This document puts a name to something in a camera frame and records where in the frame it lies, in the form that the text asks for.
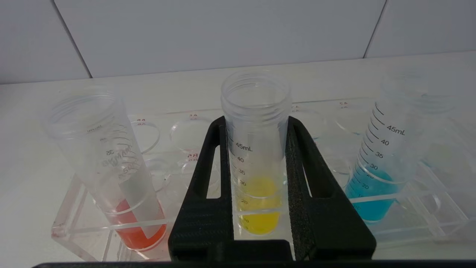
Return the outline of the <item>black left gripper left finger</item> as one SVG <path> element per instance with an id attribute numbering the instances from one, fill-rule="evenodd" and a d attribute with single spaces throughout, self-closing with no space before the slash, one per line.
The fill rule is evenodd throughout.
<path id="1" fill-rule="evenodd" d="M 207 198 L 216 148 L 219 148 L 218 198 Z M 225 117 L 214 120 L 207 131 L 195 171 L 168 238 L 172 261 L 207 261 L 219 243 L 234 239 L 231 172 Z"/>

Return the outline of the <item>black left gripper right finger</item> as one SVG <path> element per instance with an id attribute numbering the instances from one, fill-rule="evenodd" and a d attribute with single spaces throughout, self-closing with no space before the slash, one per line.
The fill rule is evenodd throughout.
<path id="1" fill-rule="evenodd" d="M 304 124 L 289 117 L 286 171 L 298 261 L 371 260 L 376 239 L 344 194 Z"/>

